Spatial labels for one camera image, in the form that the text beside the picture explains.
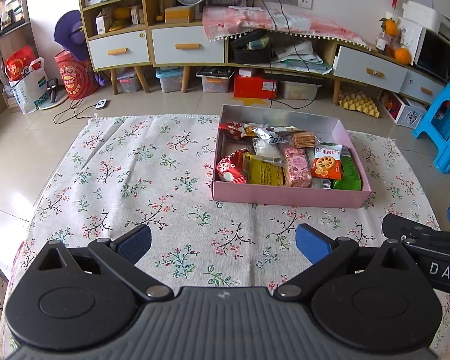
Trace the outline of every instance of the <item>microwave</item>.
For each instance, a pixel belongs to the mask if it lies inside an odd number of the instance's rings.
[[[402,17],[399,29],[413,65],[450,83],[450,43],[432,30]]]

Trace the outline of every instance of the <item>orange and white cookie package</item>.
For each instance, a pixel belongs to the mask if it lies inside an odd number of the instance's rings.
[[[340,155],[342,145],[318,145],[312,165],[312,176],[340,180],[342,171]]]

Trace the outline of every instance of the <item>yellow box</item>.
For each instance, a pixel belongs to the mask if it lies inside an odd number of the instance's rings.
[[[195,6],[189,7],[170,7],[165,9],[165,23],[191,23],[195,20]]]

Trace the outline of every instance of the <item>tiled floor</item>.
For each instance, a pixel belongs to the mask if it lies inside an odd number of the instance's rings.
[[[162,94],[159,83],[154,82],[150,94],[141,91],[119,96],[113,96],[111,88],[107,87],[86,98],[77,111],[96,104],[102,98],[110,101],[105,109],[97,112],[100,116],[219,114],[222,104],[242,104],[233,100],[231,93],[203,93],[198,81],[192,85],[187,94]],[[286,101],[293,107],[304,104],[302,100]],[[267,104],[258,106],[269,107],[270,103],[265,102]],[[68,102],[65,102],[57,108],[30,115],[10,114],[8,111],[0,115],[0,267],[7,275],[11,273],[13,257],[25,238],[27,221],[42,188],[87,123],[87,119],[72,119],[55,125],[54,115],[67,108]],[[274,103],[273,108],[287,107]],[[359,112],[343,110],[332,104],[331,92],[326,89],[301,111],[338,117],[349,130],[395,139],[420,180],[440,227],[450,230],[450,224],[446,222],[446,210],[450,205],[450,174],[442,175],[433,166],[437,149],[428,137],[414,140],[409,128],[394,125],[387,115],[374,119]],[[93,116],[95,112],[93,107],[81,116]],[[73,114],[69,111],[56,120],[59,122],[70,115]]]

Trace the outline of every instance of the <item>red bucket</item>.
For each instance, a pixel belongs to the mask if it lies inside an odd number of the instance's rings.
[[[71,100],[91,95],[98,89],[90,59],[80,62],[70,51],[63,50],[55,56],[55,62]]]

